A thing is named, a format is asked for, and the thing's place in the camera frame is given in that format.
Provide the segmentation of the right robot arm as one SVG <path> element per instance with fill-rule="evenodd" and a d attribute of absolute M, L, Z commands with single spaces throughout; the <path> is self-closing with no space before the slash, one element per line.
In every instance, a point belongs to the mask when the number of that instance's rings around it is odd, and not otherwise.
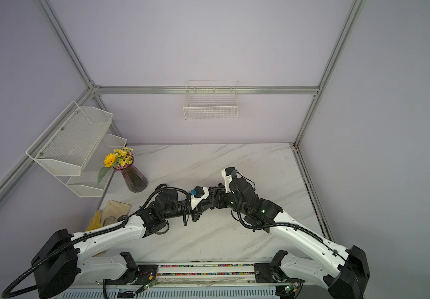
<path fill-rule="evenodd" d="M 308 282 L 334 299 L 364 298 L 371 274 L 361 248 L 346 248 L 307 229 L 276 203 L 260 198 L 244 178 L 228 176 L 224 184 L 205 189 L 204 198 L 213 208 L 234 211 L 242 227 L 275 235 L 306 255 L 279 250 L 270 262 L 272 280 Z"/>

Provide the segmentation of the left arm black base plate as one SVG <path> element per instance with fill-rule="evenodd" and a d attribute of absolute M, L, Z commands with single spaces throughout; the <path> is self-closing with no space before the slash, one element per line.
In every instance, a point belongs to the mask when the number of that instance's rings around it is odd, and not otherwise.
<path fill-rule="evenodd" d="M 129 267 L 125 273 L 116 280 L 105 280 L 106 285 L 144 285 L 150 280 L 150 276 L 156 276 L 158 265 L 139 265 L 137 269 Z"/>

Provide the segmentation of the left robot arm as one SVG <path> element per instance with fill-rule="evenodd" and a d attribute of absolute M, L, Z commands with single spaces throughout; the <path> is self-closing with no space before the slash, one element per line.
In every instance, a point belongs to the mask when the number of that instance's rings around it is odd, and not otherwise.
<path fill-rule="evenodd" d="M 132 255 L 123 252 L 109 260 L 97 255 L 122 243 L 166 232 L 167 220 L 181 217 L 196 222 L 208 209 L 224 206 L 225 186 L 197 186 L 191 191 L 159 185 L 133 214 L 122 215 L 106 227 L 69 234 L 53 233 L 31 261 L 31 266 L 2 292 L 4 299 L 37 291 L 50 299 L 84 280 L 130 284 L 140 275 Z"/>

